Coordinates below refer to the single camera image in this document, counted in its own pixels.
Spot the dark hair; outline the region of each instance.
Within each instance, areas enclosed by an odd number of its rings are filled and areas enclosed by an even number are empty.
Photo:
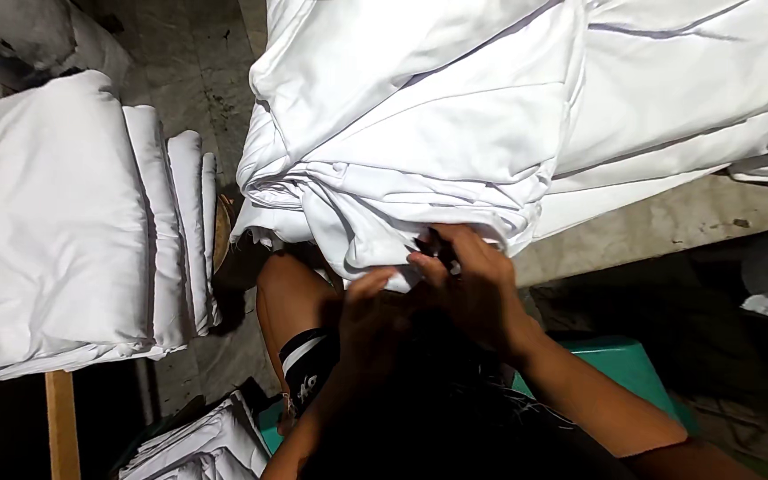
[[[496,355],[445,317],[414,332],[387,382],[328,425],[301,478],[627,477],[579,427],[507,388]],[[582,448],[623,472],[595,472]]]

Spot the white stripe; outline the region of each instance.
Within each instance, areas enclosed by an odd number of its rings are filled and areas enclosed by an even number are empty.
[[[289,369],[292,368],[292,365],[294,365],[299,358],[304,356],[304,354],[309,352],[310,349],[313,348],[316,344],[322,342],[322,339],[325,337],[326,335],[317,336],[316,338],[313,338],[313,340],[307,340],[303,345],[294,349],[292,353],[286,357],[286,360],[283,361],[283,376],[286,377],[286,372],[289,372]]]

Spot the teal plastic stool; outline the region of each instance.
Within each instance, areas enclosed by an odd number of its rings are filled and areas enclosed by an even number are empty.
[[[654,370],[654,365],[651,365],[648,355],[645,354],[644,347],[636,340],[625,336],[601,336],[593,340],[560,344],[622,387],[653,403],[673,419],[683,423],[689,433],[696,430],[696,425],[690,423],[691,417],[684,414],[683,406],[675,404],[668,397],[660,377]],[[532,396],[527,383],[519,373],[515,373],[511,387]],[[258,428],[272,453],[275,453],[277,447],[283,442],[283,437],[277,434],[277,419],[282,409],[283,402],[278,401],[258,417]]]

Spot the leg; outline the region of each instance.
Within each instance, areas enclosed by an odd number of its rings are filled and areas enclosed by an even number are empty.
[[[265,347],[284,392],[289,392],[278,352],[293,336],[312,328],[336,327],[335,314],[323,314],[327,302],[337,300],[330,284],[286,252],[265,262],[257,278],[257,317]]]

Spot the wooden stick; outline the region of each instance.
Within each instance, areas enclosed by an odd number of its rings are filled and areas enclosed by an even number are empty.
[[[56,370],[46,373],[46,417],[52,480],[80,480],[76,405],[69,372]]]

